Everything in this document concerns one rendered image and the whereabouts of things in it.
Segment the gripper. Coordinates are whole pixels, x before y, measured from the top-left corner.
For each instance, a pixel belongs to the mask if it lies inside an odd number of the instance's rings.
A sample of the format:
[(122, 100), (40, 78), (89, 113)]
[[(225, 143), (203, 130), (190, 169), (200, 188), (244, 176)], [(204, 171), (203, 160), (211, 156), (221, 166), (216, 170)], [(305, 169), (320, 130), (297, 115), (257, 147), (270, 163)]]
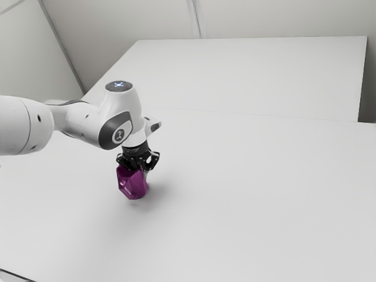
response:
[(143, 179), (147, 182), (148, 173), (155, 168), (159, 158), (160, 153), (152, 151), (146, 140), (134, 147), (122, 146), (122, 153), (117, 155), (116, 161), (129, 171), (141, 170)]

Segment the purple faceted mug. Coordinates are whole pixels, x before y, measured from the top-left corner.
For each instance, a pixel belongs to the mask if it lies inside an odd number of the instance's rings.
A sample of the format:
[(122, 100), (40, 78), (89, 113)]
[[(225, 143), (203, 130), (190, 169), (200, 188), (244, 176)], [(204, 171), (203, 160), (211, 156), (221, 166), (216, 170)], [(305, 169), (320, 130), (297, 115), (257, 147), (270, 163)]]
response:
[(118, 189), (129, 199), (137, 200), (146, 195), (149, 185), (142, 170), (132, 171), (119, 165), (116, 168)]

